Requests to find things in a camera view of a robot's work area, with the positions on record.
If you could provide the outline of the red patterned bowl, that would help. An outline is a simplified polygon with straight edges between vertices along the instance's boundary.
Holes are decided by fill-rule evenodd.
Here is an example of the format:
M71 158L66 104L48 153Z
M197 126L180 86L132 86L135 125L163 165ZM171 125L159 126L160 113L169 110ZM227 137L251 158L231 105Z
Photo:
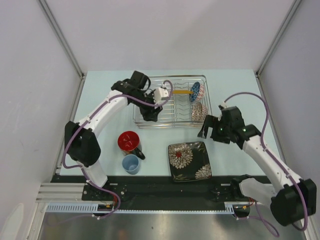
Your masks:
M201 102L197 102L192 107L191 120L195 122L203 122L208 114L208 108Z

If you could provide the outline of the metal wire dish rack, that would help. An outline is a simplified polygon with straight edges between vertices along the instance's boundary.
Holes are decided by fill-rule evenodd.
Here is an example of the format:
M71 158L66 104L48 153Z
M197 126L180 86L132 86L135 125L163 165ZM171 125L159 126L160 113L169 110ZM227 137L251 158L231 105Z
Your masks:
M189 94L173 94L163 110L158 115L158 121L144 121L138 107L133 108L133 121L139 128L171 128L171 127L201 127L204 121L192 121L193 106L200 102L206 105L208 114L212 113L207 79L204 75L167 75L151 76L152 89L160 87L165 80L173 84L173 90L191 90L195 82L204 85L205 95L201 101L190 102Z

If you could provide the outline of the yellow round plate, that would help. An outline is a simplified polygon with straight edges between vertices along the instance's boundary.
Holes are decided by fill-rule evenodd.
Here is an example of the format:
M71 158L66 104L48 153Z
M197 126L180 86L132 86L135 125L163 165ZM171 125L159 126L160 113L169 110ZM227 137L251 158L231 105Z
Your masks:
M193 94L194 92L191 91L191 90L173 90L172 93L173 93L173 94L176 94L176 95L191 95L191 94Z

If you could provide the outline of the red and black mug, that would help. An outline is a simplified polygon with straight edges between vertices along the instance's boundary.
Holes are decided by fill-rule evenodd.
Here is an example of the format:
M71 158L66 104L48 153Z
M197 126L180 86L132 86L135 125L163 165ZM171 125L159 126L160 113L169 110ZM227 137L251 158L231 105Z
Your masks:
M134 131L125 131L120 134L117 139L117 145L120 150L126 155L135 155L141 160L146 157L142 152L142 144L138 134Z

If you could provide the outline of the blue patterned bowl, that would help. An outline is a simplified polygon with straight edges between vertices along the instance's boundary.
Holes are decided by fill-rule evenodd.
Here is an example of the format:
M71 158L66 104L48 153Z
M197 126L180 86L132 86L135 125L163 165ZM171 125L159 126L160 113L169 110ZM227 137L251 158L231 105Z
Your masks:
M189 100L191 103L200 102L205 96L205 87L198 81L192 85L190 91L192 92L189 94Z

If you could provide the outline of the black floral square plate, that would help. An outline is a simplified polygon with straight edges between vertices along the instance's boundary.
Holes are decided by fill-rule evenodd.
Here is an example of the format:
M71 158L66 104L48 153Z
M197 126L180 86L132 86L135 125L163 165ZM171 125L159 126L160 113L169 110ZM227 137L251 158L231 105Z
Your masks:
M168 161L172 180L176 183L202 181L212 177L208 151L202 141L169 145Z

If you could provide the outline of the light blue cup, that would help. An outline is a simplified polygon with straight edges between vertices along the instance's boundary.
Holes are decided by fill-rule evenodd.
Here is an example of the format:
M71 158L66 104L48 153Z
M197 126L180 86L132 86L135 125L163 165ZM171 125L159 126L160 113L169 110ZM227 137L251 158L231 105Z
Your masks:
M134 154L126 155L122 160L123 169L130 175L136 175L141 167L141 160Z

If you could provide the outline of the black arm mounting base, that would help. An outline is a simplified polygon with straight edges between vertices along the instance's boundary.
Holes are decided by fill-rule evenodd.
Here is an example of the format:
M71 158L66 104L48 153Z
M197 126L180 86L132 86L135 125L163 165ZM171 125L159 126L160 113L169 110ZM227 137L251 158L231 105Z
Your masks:
M226 202L244 202L248 197L236 193L231 183L235 175L214 176L199 181L175 182L169 176L110 176L104 190L85 184L81 198L98 201L94 217L119 211L216 211L225 210Z

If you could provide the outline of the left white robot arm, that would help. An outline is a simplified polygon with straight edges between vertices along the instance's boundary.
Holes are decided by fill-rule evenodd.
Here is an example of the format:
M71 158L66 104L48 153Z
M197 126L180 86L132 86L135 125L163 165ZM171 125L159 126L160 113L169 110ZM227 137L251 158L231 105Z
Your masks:
M69 121L64 127L62 156L70 156L76 162L87 181L95 185L93 194L100 200L110 196L111 188L106 184L108 177L99 161L98 136L108 122L130 104L139 107L145 121L156 122L171 92L164 82L153 90L150 86L147 75L134 71L130 78L114 83L107 97L91 113L77 122Z

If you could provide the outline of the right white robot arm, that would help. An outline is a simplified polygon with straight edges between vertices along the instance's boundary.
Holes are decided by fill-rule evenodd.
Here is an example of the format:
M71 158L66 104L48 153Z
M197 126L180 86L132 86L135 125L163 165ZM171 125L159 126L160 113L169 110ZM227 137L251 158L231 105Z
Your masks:
M231 196L242 201L250 197L268 207L279 224L288 226L306 220L316 213L317 186L311 179L304 180L263 143L262 133L253 124L246 125L236 107L222 109L219 117L207 115L198 137L220 143L235 143L261 168L271 183L268 187L249 175L233 180Z

